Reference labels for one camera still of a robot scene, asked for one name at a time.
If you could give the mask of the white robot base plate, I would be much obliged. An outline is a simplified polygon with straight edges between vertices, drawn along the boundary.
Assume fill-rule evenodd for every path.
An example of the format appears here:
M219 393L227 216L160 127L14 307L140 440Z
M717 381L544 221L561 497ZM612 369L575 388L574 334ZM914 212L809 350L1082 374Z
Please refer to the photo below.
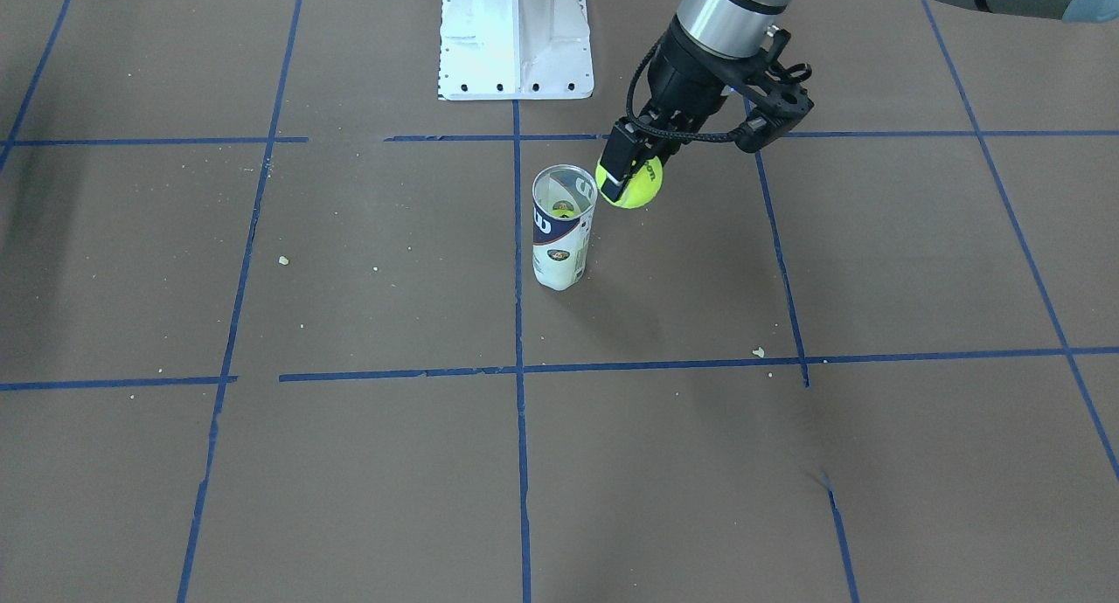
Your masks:
M439 98L592 96L587 0L441 0L440 7Z

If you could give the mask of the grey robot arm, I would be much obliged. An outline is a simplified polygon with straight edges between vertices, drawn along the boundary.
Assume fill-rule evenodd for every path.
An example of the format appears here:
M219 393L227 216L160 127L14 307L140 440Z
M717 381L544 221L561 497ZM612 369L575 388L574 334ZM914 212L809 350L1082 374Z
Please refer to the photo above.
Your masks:
M1118 0L927 0L984 15L1107 23ZM664 166L692 142L758 153L814 109L808 63L788 66L779 18L794 0L680 0L639 63L596 164L598 189L620 208L659 192Z

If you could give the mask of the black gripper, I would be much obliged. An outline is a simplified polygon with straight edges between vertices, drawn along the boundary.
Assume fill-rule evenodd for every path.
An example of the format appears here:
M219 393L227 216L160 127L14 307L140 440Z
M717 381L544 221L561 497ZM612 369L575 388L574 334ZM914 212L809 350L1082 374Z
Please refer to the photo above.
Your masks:
M647 74L646 106L636 114L634 125L615 121L602 152L601 164L619 188L648 162L646 145L649 161L656 158L668 163L678 153L678 142L732 141L730 132L702 132L705 121L726 101L725 82L705 65L714 59L692 40L680 18L673 17L634 72L636 81Z

